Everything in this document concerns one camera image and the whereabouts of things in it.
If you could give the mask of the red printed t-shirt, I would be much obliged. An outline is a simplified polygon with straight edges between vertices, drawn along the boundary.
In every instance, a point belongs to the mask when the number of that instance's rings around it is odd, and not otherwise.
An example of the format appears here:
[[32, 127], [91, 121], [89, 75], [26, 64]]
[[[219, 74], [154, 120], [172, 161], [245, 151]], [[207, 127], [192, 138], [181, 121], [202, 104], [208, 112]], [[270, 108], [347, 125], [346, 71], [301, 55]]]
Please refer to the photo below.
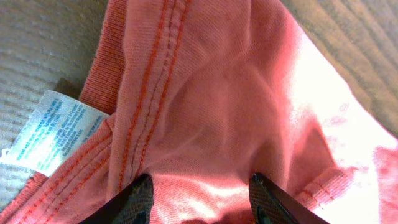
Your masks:
[[110, 1], [78, 100], [46, 91], [2, 223], [80, 223], [142, 174], [149, 223], [256, 223], [261, 173], [328, 223], [397, 222], [397, 139], [280, 1]]

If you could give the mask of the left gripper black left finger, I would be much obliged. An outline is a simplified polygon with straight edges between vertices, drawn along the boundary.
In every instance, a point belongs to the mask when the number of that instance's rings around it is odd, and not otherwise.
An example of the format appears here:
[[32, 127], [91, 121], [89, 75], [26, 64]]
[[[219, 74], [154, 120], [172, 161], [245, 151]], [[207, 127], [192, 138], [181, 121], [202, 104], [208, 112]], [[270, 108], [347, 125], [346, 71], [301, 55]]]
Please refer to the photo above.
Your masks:
[[152, 177], [142, 174], [80, 224], [148, 224], [153, 194]]

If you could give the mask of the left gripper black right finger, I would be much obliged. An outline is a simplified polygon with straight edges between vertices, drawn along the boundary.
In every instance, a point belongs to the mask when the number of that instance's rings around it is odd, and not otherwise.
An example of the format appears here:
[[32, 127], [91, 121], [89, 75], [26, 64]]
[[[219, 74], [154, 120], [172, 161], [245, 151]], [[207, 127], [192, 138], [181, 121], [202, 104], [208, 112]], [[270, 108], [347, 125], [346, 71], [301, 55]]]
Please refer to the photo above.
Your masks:
[[328, 224], [258, 172], [249, 182], [249, 201], [256, 223]]

